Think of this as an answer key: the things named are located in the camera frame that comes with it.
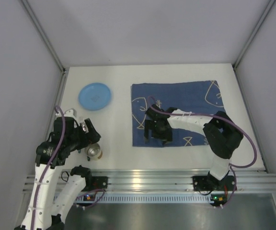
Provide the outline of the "metal cup with brown base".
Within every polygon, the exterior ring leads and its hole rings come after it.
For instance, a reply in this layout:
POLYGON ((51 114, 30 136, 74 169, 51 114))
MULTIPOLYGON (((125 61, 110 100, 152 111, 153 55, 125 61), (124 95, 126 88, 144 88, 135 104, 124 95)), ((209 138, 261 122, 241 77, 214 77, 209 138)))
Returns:
POLYGON ((84 149, 88 161, 97 161, 102 158, 103 151, 98 143, 90 144, 84 149))

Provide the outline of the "light blue plastic plate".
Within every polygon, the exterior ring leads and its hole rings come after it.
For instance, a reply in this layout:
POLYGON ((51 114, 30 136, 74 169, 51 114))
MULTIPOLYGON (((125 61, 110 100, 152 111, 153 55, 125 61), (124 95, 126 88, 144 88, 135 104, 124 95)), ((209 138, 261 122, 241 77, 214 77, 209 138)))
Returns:
POLYGON ((78 94, 78 102, 82 108, 97 111, 105 108, 111 101, 112 93, 103 83, 95 82, 84 86, 78 94))

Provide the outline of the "blue fish-print placemat cloth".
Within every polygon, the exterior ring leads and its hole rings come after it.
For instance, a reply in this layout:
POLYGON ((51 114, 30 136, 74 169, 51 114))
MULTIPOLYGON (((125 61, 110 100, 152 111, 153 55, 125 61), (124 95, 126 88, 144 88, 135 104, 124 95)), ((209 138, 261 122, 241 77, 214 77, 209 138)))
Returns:
POLYGON ((175 107, 185 112, 215 114, 225 111, 219 84, 215 80, 184 83, 141 83, 131 86, 132 143, 134 147, 163 147, 162 141, 144 140, 145 112, 150 106, 149 96, 156 105, 167 110, 175 107))

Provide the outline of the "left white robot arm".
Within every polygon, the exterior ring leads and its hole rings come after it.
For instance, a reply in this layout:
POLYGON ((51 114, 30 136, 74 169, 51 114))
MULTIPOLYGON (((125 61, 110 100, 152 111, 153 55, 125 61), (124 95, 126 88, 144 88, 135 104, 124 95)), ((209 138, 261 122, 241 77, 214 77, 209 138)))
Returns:
POLYGON ((95 193, 89 168, 75 166, 66 185, 55 195, 59 177, 69 155, 95 144, 101 136, 90 119, 77 122, 74 117, 61 116, 54 121, 49 138, 36 149, 35 178, 30 203, 18 230, 62 230, 66 217, 81 192, 95 193))

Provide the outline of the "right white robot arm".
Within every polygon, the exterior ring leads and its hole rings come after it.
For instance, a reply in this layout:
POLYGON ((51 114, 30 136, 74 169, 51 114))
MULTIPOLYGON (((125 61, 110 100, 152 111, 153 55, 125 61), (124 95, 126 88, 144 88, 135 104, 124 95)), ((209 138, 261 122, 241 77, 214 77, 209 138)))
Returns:
POLYGON ((194 115, 170 107, 164 111, 153 104, 146 112, 144 140, 158 139, 163 145, 173 141, 173 130, 182 129, 203 135, 214 157, 207 176, 194 179, 195 191, 208 195, 225 190, 230 172, 230 159, 239 147, 243 134, 233 126, 232 120, 223 111, 211 116, 194 115))

